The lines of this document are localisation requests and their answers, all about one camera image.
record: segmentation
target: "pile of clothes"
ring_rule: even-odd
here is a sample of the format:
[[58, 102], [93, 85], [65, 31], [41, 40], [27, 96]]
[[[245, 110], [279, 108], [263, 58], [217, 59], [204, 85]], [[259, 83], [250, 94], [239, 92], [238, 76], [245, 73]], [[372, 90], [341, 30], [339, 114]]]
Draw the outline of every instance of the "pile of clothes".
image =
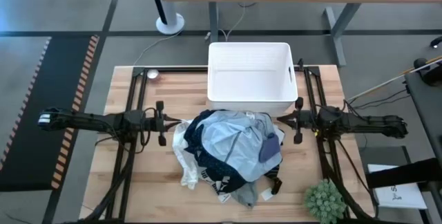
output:
[[273, 181], [272, 194], [282, 184], [283, 135], [266, 113], [205, 110], [175, 129], [173, 150], [184, 170], [181, 184], [194, 189], [202, 179], [218, 196], [231, 196], [252, 208], [259, 177]]

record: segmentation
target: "green succulent plant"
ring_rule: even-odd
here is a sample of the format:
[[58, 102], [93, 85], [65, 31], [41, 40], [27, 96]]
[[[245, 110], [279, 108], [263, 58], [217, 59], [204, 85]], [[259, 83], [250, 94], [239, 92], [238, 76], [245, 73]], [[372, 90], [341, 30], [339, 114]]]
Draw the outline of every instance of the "green succulent plant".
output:
[[304, 195], [305, 207], [321, 224], [335, 224], [344, 217], [346, 204], [332, 181], [324, 179], [311, 186]]

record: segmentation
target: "gray carpet floor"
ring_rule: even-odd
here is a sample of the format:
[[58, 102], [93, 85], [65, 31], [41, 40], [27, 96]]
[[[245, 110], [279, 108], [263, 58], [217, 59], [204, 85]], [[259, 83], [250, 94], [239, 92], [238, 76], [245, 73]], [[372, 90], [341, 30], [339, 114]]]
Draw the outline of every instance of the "gray carpet floor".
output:
[[[101, 30], [111, 0], [0, 0], [0, 31], [18, 30]], [[258, 3], [247, 8], [238, 30], [324, 30], [323, 10], [332, 6], [338, 14], [343, 4]], [[237, 3], [220, 3], [220, 27], [230, 29], [242, 13]], [[179, 2], [176, 8], [186, 19], [186, 30], [208, 30], [207, 4]], [[158, 18], [153, 0], [119, 0], [111, 30], [155, 30]], [[349, 25], [350, 30], [442, 29], [442, 4], [363, 4]], [[431, 35], [344, 36], [348, 65], [339, 70], [346, 97], [369, 89], [409, 68], [420, 57], [442, 55], [442, 49], [427, 45]], [[109, 37], [106, 40], [88, 99], [87, 111], [102, 113], [114, 66], [132, 65], [144, 48], [161, 37]], [[45, 37], [0, 37], [0, 147], [4, 147], [18, 113], [33, 69], [38, 62]], [[334, 56], [326, 36], [235, 36], [230, 41], [283, 41], [291, 46], [294, 61], [308, 64], [333, 64]], [[175, 37], [150, 49], [139, 65], [207, 64], [209, 43], [201, 37]], [[402, 81], [364, 97], [357, 103], [386, 97], [403, 88]], [[367, 135], [368, 147], [405, 145], [412, 161], [434, 156], [410, 98], [395, 104], [363, 111], [366, 115], [397, 114], [405, 118], [410, 134], [404, 140]], [[82, 131], [57, 208], [55, 223], [74, 221], [81, 209], [88, 170], [93, 157], [96, 134]], [[361, 147], [363, 136], [357, 136]], [[48, 192], [0, 194], [0, 223], [19, 223], [14, 216], [32, 224], [40, 223]], [[433, 223], [441, 223], [428, 199]], [[381, 218], [420, 223], [419, 215], [408, 210], [381, 209]]]

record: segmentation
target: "white round base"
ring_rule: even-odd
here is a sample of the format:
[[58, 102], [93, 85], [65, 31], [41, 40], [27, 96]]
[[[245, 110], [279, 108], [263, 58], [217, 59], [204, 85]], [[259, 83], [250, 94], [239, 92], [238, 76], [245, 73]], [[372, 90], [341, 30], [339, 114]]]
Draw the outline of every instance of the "white round base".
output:
[[182, 15], [177, 13], [177, 24], [170, 25], [170, 24], [163, 24], [161, 21], [161, 18], [158, 17], [157, 19], [157, 30], [165, 35], [174, 35], [178, 32], [180, 32], [184, 28], [184, 17]]

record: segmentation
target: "white plastic bin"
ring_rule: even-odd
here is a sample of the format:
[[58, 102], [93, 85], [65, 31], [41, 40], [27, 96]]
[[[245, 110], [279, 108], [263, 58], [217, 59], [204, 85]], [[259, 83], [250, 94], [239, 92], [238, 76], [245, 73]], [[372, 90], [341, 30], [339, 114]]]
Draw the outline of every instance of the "white plastic bin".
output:
[[207, 83], [212, 109], [279, 116], [298, 99], [286, 43], [211, 44]]

